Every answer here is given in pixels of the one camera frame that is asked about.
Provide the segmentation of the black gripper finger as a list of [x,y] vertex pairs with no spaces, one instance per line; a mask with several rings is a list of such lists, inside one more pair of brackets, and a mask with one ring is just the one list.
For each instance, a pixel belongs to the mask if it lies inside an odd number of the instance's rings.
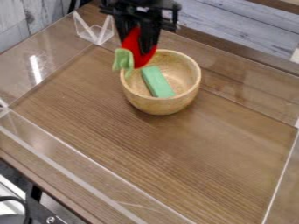
[[160,30],[161,30],[161,19],[143,19],[139,22],[140,36],[139,36],[139,46],[140,53],[143,55],[148,54],[159,42]]
[[136,21],[127,16],[115,16],[115,22],[120,41],[124,41],[131,30],[136,27]]

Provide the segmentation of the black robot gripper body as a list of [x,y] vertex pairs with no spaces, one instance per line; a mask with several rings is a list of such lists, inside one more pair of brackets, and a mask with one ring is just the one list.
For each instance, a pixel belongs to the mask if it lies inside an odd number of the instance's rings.
[[181,5],[175,0],[99,0],[99,11],[131,17],[136,25],[143,19],[161,19],[161,29],[176,32]]

